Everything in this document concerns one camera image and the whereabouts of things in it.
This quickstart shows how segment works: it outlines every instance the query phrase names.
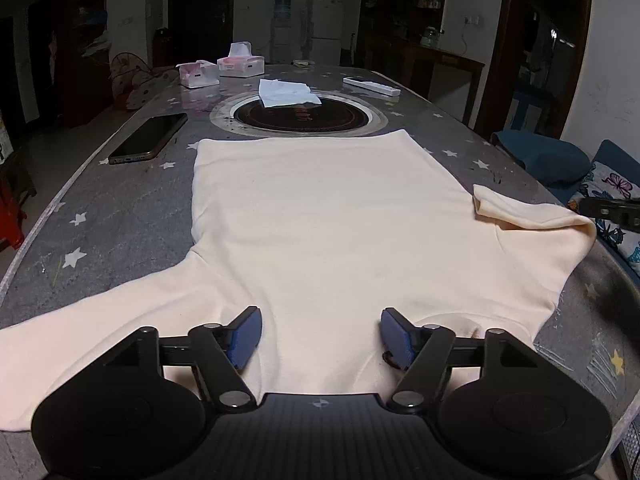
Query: butterfly pillow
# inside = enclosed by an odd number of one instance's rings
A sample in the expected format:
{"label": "butterfly pillow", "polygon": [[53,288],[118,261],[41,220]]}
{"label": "butterfly pillow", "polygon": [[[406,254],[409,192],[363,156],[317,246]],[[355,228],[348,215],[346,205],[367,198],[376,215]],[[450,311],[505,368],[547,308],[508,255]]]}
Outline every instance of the butterfly pillow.
{"label": "butterfly pillow", "polygon": [[[576,211],[584,197],[608,199],[638,199],[640,188],[600,162],[591,165],[591,171],[582,180],[578,191],[568,202],[569,208]],[[606,240],[640,276],[640,234],[626,231],[618,224],[608,220],[595,220],[598,234]]]}

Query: gray table surface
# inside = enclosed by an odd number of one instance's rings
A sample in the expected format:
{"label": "gray table surface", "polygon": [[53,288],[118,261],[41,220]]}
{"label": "gray table surface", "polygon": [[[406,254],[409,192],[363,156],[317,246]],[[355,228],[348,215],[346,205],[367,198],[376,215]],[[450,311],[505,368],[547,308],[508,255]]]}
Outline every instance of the gray table surface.
{"label": "gray table surface", "polygon": [[[221,100],[257,91],[263,77],[305,82],[319,91],[337,91],[369,102],[388,118],[376,134],[405,128],[470,192],[473,184],[482,184],[527,203],[556,202],[507,155],[430,102],[406,89],[393,100],[345,86],[345,76],[389,84],[382,76],[360,69],[274,65],[263,76],[223,78],[219,86],[206,91],[178,85],[167,88],[89,161],[62,197],[64,204],[44,222],[8,284],[0,304],[0,328],[180,262],[193,244],[191,181],[196,150],[188,145],[203,138],[247,139],[214,126],[209,113]],[[179,111],[187,112],[189,121],[156,159],[100,164],[147,118]],[[480,168],[478,160],[489,167]],[[175,165],[163,169],[164,162]],[[70,223],[83,212],[85,222]],[[75,248],[86,256],[75,268],[62,269],[65,254]],[[612,445],[638,410],[634,399],[640,390],[639,305],[634,284],[597,242],[569,277],[558,309],[535,341],[541,354],[606,405],[615,424]],[[623,374],[611,360],[614,354],[623,359]],[[33,480],[44,473],[29,433],[0,433],[2,480]]]}

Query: floor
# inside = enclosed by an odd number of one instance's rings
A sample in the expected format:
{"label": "floor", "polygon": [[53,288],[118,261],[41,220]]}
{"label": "floor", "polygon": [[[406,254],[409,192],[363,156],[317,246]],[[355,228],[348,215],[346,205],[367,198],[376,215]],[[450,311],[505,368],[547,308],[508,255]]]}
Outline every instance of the floor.
{"label": "floor", "polygon": [[[38,193],[22,206],[27,213],[22,223],[25,236],[78,167],[131,115],[109,107],[83,126],[43,128],[32,135],[22,147],[21,158]],[[0,276],[4,276],[14,254],[11,247],[0,252]]]}
{"label": "floor", "polygon": [[607,459],[600,469],[596,471],[596,476],[600,478],[600,480],[626,480],[625,478],[618,477],[611,463],[611,458]]}

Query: white remote control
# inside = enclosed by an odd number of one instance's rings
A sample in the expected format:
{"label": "white remote control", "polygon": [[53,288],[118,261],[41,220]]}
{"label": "white remote control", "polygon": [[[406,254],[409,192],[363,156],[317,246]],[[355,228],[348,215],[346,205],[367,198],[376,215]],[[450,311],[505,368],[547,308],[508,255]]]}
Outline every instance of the white remote control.
{"label": "white remote control", "polygon": [[359,79],[352,79],[350,77],[345,77],[342,80],[342,82],[347,85],[354,85],[354,86],[359,86],[360,88],[365,88],[367,90],[373,90],[374,92],[378,92],[379,94],[384,94],[391,97],[400,95],[399,88],[393,88],[391,86],[381,85],[380,83],[374,83],[373,81],[360,81]]}

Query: blue cushion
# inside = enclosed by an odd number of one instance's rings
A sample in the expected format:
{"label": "blue cushion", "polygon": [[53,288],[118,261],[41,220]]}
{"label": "blue cushion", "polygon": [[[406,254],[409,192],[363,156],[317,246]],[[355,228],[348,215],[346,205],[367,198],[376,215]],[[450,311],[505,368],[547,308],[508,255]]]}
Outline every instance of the blue cushion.
{"label": "blue cushion", "polygon": [[624,175],[629,182],[640,187],[640,164],[609,139],[602,141],[593,161],[609,166],[620,175]]}
{"label": "blue cushion", "polygon": [[527,173],[544,186],[565,187],[579,181],[591,169],[589,157],[570,142],[519,130],[495,135]]}
{"label": "blue cushion", "polygon": [[566,187],[546,186],[546,188],[555,196],[562,205],[566,205],[569,199],[578,191],[582,181],[574,182]]}

